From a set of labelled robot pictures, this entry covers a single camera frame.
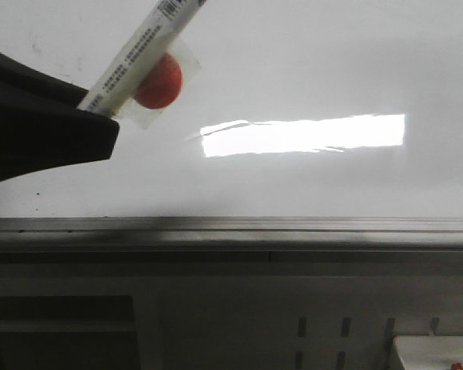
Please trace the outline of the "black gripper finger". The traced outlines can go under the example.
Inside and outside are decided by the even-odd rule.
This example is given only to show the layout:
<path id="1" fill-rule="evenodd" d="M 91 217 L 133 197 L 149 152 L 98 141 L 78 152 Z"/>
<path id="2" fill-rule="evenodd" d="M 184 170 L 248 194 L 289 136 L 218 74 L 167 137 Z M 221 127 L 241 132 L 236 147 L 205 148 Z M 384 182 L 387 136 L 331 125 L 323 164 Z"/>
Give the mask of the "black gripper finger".
<path id="1" fill-rule="evenodd" d="M 0 53 L 0 182 L 111 157 L 120 126 L 79 110 L 86 94 Z"/>

